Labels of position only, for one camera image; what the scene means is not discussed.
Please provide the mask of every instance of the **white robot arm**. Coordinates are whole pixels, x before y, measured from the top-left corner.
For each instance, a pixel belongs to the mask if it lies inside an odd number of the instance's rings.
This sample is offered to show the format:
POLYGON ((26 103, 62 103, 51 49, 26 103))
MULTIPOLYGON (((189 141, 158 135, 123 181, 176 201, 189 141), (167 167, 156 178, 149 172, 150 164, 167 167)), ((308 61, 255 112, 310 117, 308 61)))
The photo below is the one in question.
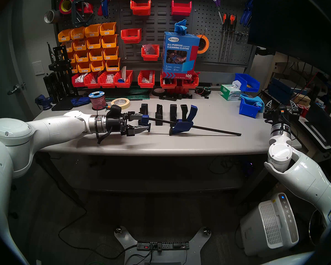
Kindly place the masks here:
POLYGON ((269 110, 271 102, 266 105, 264 118, 273 122, 268 161, 264 165, 288 190, 313 204, 328 226, 331 223, 331 183, 315 161, 291 147, 289 117, 299 118, 297 106, 293 102, 291 106, 292 114, 284 105, 277 110, 269 110), (291 159, 295 163, 288 168, 291 159))
POLYGON ((99 133, 109 135, 120 132, 134 136, 150 129, 149 126, 127 125, 128 120, 141 119, 141 114, 122 114, 117 105, 108 109, 110 111, 106 115, 70 111, 63 116, 27 123, 17 119, 0 119, 0 237, 23 264, 28 262, 12 240, 7 223, 12 178, 24 175, 32 164, 34 154, 46 146, 94 133, 100 143, 104 137, 99 137, 99 133))

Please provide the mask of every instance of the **cardboard box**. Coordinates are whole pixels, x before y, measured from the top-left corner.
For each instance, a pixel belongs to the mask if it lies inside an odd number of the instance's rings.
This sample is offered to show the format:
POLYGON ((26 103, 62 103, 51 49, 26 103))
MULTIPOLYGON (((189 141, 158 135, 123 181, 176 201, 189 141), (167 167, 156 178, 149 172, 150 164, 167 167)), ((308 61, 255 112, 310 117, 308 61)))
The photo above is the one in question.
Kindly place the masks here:
POLYGON ((174 32, 164 32, 162 70, 163 78, 191 79, 194 73, 200 38, 174 32))
POLYGON ((243 94, 243 91, 240 91, 237 87, 234 87, 232 84, 222 84, 220 95, 226 100, 241 100, 240 95, 243 94))
POLYGON ((300 104, 300 105, 304 105, 304 106, 309 106, 310 104, 310 98, 308 96, 305 96, 303 94, 299 94, 298 96, 296 96, 293 100, 293 102, 295 104, 300 104))

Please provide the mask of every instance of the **blue microfiber cloth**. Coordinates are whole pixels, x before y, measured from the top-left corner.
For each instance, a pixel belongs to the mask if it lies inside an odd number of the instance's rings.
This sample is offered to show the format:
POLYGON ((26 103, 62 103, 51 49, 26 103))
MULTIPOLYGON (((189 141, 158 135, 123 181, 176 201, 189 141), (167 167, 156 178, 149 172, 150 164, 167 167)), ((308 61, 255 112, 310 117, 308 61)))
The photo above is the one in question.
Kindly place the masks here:
POLYGON ((174 26, 174 32, 178 33, 179 35, 185 35, 186 34, 186 20, 182 20, 181 22, 177 22, 174 26))
POLYGON ((85 97, 85 98, 74 98, 71 100, 71 103, 74 107, 77 106, 81 106, 81 105, 85 105, 85 104, 89 104, 91 102, 89 97, 85 97))
POLYGON ((250 104, 252 106, 260 107, 260 113, 263 113, 265 110, 265 104, 259 96, 255 98, 249 98, 248 95, 241 94, 240 97, 245 100, 246 104, 250 104))

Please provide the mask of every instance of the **orange storage bin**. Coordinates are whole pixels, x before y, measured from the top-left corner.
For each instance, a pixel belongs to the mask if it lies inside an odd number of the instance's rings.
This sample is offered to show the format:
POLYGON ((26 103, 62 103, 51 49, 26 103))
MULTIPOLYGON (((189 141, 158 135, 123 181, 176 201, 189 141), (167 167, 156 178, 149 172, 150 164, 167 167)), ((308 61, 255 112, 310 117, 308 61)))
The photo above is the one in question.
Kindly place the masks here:
POLYGON ((67 41, 67 42, 63 42, 61 44, 61 45, 65 45, 66 46, 67 53, 72 52, 74 50, 73 47, 72 47, 72 43, 73 42, 74 42, 73 40, 70 40, 70 41, 67 41))
POLYGON ((157 61, 159 58, 159 45, 152 45, 153 48, 156 51, 155 55, 148 55, 145 53, 145 49, 141 47, 141 56, 144 58, 144 60, 152 60, 152 61, 157 61))
POLYGON ((189 17, 191 13, 191 7, 192 7, 192 1, 190 1, 190 3, 188 4, 180 4, 172 0, 172 16, 180 15, 180 16, 189 17))
POLYGON ((106 82, 106 77, 110 74, 115 75, 116 73, 118 73, 118 71, 114 71, 114 72, 109 72, 109 71, 104 71, 99 77, 98 77, 98 85, 103 87, 103 88, 115 88, 115 84, 114 84, 114 78, 113 78, 113 83, 107 83, 106 82))
POLYGON ((134 1, 130 1, 130 8, 134 15, 151 15, 151 4, 152 1, 149 0, 147 3, 137 4, 134 1))
POLYGON ((102 47, 102 37, 91 37, 86 41, 86 46, 88 49, 97 49, 102 47))
POLYGON ((70 32, 72 29, 65 29, 58 34, 59 42, 65 42, 71 40, 70 32))
POLYGON ((89 58, 90 61, 103 60, 103 48, 90 50, 89 58))
POLYGON ((155 84, 155 71, 154 70, 141 70, 137 77, 137 82, 141 88, 153 88, 155 84), (153 72, 152 80, 150 83, 142 82, 142 78, 149 79, 151 71, 153 72))
POLYGON ((89 37, 97 37, 99 36, 99 28, 101 24, 91 24, 90 26, 85 28, 85 36, 89 37))
POLYGON ((113 23, 103 23, 99 28, 99 33, 101 36, 104 35, 114 35, 116 31, 116 22, 113 23))
POLYGON ((83 39, 85 37, 85 27, 74 28, 70 32, 71 40, 83 39))
POLYGON ((109 47, 116 47, 118 43, 118 35, 105 35, 102 37, 102 47, 109 48, 109 47))
POLYGON ((182 79, 183 88, 194 89, 199 85, 199 73, 192 75, 192 79, 182 79))
POLYGON ((72 64, 76 62, 76 60, 75 60, 75 52, 67 53, 67 55, 69 56, 69 59, 71 60, 71 63, 72 64))
POLYGON ((89 73, 83 79, 84 85, 87 86, 88 88, 100 88, 100 86, 98 85, 97 76, 98 76, 98 72, 89 73))
POLYGON ((163 84, 163 71, 161 70, 161 77, 160 77, 161 87, 163 89, 173 89, 173 88, 176 87, 176 83, 177 83, 176 79, 166 79, 166 80, 171 80, 172 83, 170 83, 170 84, 163 84))
POLYGON ((71 66, 72 66, 71 72, 73 74, 76 74, 78 72, 78 70, 77 70, 77 63, 73 63, 73 64, 71 64, 71 66))
POLYGON ((119 46, 112 48, 105 48, 103 50, 103 59, 105 60, 117 60, 119 56, 119 46))
POLYGON ((75 51, 86 50, 86 40, 85 39, 74 40, 74 42, 72 43, 72 47, 74 48, 75 51))
POLYGON ((141 41, 141 28, 123 29, 120 36, 124 43, 139 43, 141 41))
POLYGON ((107 60, 106 62, 107 71, 119 71, 120 70, 120 58, 116 60, 107 60))
POLYGON ((92 72, 102 71, 106 66, 106 61, 105 60, 91 61, 90 66, 92 72))
POLYGON ((83 63, 89 61, 88 50, 77 51, 75 53, 75 60, 77 63, 83 63))
POLYGON ((90 67, 90 61, 83 62, 83 63, 78 63, 77 64, 77 69, 80 73, 87 73, 91 72, 91 67, 90 67))
POLYGON ((121 73, 118 72, 114 76, 114 84, 116 87, 119 88, 129 88, 130 84, 132 83, 132 70, 126 70, 126 80, 125 82, 118 82, 118 80, 121 78, 121 73))
POLYGON ((74 87, 85 87, 83 82, 75 82, 80 75, 80 73, 77 73, 71 77, 71 82, 74 87))

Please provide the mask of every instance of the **masking tape roll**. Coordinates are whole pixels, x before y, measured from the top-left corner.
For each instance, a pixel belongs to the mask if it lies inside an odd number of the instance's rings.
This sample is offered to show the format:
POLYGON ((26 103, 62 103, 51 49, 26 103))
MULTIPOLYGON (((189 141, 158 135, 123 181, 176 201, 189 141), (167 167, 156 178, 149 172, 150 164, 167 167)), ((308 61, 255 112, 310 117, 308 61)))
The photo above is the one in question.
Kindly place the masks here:
POLYGON ((207 49, 210 47, 210 42, 206 36, 203 36, 203 35, 197 35, 197 36, 199 38, 201 38, 200 44, 199 44, 199 50, 197 51, 197 54, 205 53, 207 51, 207 49))
POLYGON ((111 102, 111 105, 117 105, 117 106, 120 106, 121 109, 126 109, 130 106, 130 101, 126 98, 120 98, 120 99, 115 99, 111 102))
POLYGON ((61 14, 70 14, 72 2, 74 0, 61 0, 59 3, 59 10, 61 14))

